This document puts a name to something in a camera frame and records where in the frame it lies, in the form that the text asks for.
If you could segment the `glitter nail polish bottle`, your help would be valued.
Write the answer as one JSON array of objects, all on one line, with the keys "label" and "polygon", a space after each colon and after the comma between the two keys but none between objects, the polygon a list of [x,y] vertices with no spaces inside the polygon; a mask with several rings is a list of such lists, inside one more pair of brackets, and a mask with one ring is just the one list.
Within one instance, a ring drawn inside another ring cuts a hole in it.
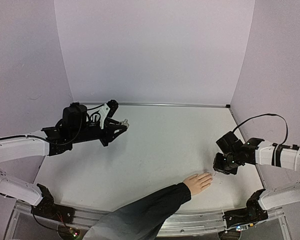
[{"label": "glitter nail polish bottle", "polygon": [[124,119],[124,120],[120,121],[120,124],[122,126],[126,126],[127,128],[130,126],[129,123],[128,123],[128,119]]}]

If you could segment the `dark sleeved forearm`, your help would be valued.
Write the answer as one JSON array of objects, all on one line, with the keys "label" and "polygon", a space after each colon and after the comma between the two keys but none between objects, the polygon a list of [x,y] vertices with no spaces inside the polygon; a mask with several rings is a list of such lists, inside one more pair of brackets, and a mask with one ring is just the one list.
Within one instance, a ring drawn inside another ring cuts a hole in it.
[{"label": "dark sleeved forearm", "polygon": [[162,225],[191,193],[184,183],[174,184],[103,216],[84,240],[154,240]]}]

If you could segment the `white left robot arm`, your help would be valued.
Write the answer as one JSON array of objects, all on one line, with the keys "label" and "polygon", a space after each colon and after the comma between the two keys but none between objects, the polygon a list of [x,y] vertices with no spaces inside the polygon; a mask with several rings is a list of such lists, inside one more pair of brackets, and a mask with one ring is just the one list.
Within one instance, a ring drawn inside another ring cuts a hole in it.
[{"label": "white left robot arm", "polygon": [[[63,109],[62,118],[55,126],[44,127],[46,137],[33,134],[0,138],[0,164],[29,157],[56,156],[70,151],[74,144],[99,140],[104,147],[128,130],[125,119],[117,121],[113,115],[119,104],[115,100],[90,109],[73,102]],[[0,195],[8,196],[37,206],[46,218],[54,218],[58,208],[47,187],[34,185],[10,177],[0,169]]]}]

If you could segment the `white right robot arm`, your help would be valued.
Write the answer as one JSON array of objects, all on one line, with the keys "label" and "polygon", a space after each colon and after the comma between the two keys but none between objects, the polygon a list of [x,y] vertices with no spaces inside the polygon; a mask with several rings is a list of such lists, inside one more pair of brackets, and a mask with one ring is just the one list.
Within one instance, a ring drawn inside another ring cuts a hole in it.
[{"label": "white right robot arm", "polygon": [[294,180],[254,192],[246,202],[248,209],[266,211],[300,202],[300,145],[272,143],[255,137],[242,142],[232,131],[216,144],[220,149],[213,161],[216,172],[236,175],[240,167],[254,165],[295,175]]}]

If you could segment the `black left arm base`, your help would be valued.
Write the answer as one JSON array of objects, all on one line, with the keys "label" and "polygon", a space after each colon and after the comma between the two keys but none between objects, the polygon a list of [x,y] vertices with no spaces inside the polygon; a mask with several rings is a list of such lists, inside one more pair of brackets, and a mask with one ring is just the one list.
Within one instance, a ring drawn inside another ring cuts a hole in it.
[{"label": "black left arm base", "polygon": [[72,224],[75,209],[73,207],[56,204],[52,194],[46,186],[39,183],[36,186],[41,191],[42,200],[38,205],[31,207],[31,213],[45,219]]}]

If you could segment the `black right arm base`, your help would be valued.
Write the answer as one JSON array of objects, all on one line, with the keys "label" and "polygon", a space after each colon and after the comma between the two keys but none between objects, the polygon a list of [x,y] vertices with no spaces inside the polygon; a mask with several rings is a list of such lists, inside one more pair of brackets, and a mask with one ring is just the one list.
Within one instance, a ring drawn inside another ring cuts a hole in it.
[{"label": "black right arm base", "polygon": [[256,224],[268,219],[268,212],[263,210],[257,200],[248,200],[245,208],[228,210],[222,218],[226,228],[231,229],[242,225]]}]

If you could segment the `mannequin hand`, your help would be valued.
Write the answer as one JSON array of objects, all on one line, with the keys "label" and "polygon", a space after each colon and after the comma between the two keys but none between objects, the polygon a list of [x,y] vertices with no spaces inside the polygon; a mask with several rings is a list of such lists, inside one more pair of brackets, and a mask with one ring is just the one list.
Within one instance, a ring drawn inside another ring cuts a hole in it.
[{"label": "mannequin hand", "polygon": [[212,183],[213,175],[209,172],[194,174],[187,177],[183,183],[188,187],[191,196],[195,196],[206,190]]}]

